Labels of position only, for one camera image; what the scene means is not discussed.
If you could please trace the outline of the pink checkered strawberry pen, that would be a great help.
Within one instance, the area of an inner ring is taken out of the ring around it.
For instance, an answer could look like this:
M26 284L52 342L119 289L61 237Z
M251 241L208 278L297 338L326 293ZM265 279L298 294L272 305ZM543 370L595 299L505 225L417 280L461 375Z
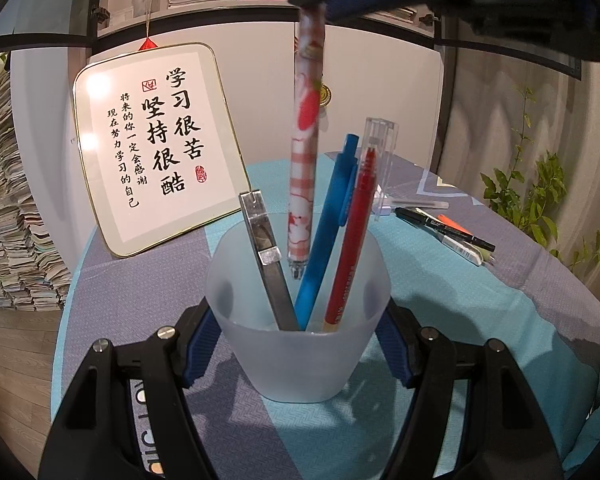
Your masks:
M296 280L308 264L311 245L325 14L323 3L299 10L287 228L287 258L291 276Z

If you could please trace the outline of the red gel pen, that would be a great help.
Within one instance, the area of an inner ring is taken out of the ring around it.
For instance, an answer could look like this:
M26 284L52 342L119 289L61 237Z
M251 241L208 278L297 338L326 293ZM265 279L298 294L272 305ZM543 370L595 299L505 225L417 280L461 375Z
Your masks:
M349 206L347 229L344 232L338 266L324 316L323 330L326 333L338 330L346 308L366 237L378 182L384 182L390 172L398 130L398 125L388 119L366 119L358 173Z

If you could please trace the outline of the green white pen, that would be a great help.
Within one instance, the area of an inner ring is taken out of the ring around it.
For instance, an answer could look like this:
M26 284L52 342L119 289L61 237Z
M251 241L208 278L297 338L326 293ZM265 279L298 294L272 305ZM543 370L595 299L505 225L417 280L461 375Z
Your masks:
M434 236L437 237L438 241L445 247L451 249L452 252L455 252L475 266L483 266L485 263L495 262L492 252L489 252L486 249L468 244L464 242L464 240L458 240L457 238L438 231L434 231Z

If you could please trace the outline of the frosted plastic cup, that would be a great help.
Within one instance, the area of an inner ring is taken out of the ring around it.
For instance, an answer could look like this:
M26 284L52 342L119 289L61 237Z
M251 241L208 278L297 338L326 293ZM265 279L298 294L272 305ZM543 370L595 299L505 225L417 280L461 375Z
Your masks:
M240 214L212 226L207 238L212 259L204 296L257 392L287 403L322 402L340 393L390 299L389 273L374 234L366 234L348 302L333 333L324 332L323 321L342 234L302 332L278 329Z

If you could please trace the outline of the black marker pen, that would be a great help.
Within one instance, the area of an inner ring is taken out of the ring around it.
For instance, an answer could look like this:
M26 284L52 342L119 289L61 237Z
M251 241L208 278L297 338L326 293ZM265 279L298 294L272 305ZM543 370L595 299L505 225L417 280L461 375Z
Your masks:
M445 223L440 222L437 219L429 218L426 214L420 212L398 207L394 210L394 214L401 220L410 222L414 226L426 226L426 228L432 229L436 232L442 233L443 235L453 237L456 240L462 240L476 247L487 250L488 252L494 252L495 246L482 238L476 237L470 233L448 226Z

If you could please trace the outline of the metal ruler clip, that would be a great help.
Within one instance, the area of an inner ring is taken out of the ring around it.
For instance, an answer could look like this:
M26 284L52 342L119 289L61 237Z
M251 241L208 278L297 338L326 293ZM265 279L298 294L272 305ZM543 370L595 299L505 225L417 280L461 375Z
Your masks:
M299 324L282 267L282 252L277 245L262 193L260 190L240 193L238 202L277 327L296 332Z

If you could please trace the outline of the blue pen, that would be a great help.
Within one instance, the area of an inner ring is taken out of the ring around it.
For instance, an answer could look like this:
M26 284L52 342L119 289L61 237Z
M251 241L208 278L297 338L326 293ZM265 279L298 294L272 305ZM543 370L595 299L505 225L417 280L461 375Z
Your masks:
M347 134L343 149L337 155L332 168L332 177L314 236L309 262L294 303L300 330L308 327L339 229L347 222L351 194L358 171L356 157L358 140L360 138L356 134Z

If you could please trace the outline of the clear gel pen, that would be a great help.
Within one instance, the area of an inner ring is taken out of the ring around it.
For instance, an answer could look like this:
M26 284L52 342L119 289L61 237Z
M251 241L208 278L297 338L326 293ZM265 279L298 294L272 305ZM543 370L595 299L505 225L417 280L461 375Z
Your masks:
M430 208L430 209L448 209L449 203L445 200L380 200L378 202L380 209L394 209L396 207L404 208Z

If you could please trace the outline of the gold medal with ribbon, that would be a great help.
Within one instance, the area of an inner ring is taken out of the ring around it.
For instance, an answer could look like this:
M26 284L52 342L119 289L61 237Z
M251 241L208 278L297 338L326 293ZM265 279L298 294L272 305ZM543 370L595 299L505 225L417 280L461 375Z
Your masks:
M320 89L320 107L326 107L332 100L332 90L327 84L321 84Z

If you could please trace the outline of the red hanging ornament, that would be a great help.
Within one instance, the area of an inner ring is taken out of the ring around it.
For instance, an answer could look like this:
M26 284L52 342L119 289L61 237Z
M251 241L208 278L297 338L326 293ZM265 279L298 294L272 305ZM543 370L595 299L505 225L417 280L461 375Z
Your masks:
M157 45L151 40L150 37L146 37L144 42L140 45L140 51L155 49Z

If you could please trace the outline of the tall stack of books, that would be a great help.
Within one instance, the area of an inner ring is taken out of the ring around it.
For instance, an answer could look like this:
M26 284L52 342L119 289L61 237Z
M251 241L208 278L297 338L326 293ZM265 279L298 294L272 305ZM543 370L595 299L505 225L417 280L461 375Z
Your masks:
M10 76L0 67L0 308L60 310L70 282L30 190L12 118Z

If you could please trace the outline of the green potted plant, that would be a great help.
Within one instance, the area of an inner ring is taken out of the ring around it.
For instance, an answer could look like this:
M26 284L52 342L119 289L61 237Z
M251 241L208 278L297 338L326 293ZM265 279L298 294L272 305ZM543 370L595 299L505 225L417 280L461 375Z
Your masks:
M529 106L535 102L531 88L520 87L521 120L510 131L515 138L508 166L482 174L482 197L500 217L530 237L561 262L572 274L583 276L600 269L600 231L592 240L584 238L566 257L558 247L559 229L555 214L568 194L565 169L555 152L547 151L534 163L531 177L524 173L526 148L533 143Z

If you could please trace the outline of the framed calligraphy sign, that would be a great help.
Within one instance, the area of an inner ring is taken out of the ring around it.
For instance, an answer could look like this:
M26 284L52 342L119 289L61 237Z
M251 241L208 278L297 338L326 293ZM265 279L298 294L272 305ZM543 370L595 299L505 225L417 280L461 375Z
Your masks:
M206 44L87 65L72 104L85 185L113 255L134 256L238 211L250 183Z

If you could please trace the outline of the orange highlighter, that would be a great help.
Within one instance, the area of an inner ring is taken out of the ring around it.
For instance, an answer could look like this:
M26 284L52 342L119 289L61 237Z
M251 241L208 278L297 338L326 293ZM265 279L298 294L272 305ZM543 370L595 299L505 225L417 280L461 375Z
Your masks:
M446 226L450 226L451 228L456 229L457 231L469 234L469 231L466 230L464 226L461 226L459 223L455 222L445 214L438 214L437 219Z

